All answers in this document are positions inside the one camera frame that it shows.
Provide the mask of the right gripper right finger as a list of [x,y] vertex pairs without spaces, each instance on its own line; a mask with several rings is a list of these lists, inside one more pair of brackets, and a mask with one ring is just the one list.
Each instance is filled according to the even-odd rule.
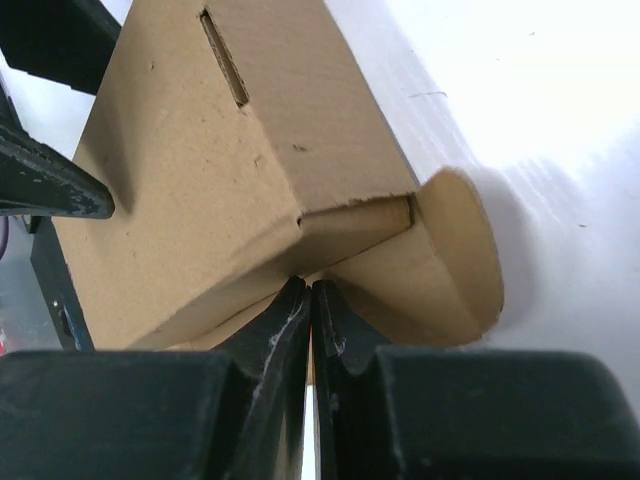
[[321,479],[635,479],[639,426],[613,374],[556,351],[391,343],[312,287]]

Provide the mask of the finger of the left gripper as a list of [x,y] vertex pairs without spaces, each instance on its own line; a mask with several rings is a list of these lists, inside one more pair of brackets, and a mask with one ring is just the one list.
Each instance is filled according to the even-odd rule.
[[109,189],[66,157],[1,123],[1,213],[108,219]]
[[121,25],[100,1],[1,0],[1,52],[17,70],[95,95]]

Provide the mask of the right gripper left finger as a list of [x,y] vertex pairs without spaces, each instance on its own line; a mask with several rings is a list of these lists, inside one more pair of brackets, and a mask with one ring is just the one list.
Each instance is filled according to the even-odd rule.
[[289,279],[208,351],[1,360],[5,479],[297,479],[311,292]]

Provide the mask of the brown cardboard box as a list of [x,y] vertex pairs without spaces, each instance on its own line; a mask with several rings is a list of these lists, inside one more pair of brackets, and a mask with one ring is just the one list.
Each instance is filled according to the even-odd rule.
[[498,320],[494,237],[469,178],[413,178],[321,1],[136,1],[74,156],[107,220],[55,228],[94,345],[207,345],[291,276],[336,280],[404,344]]

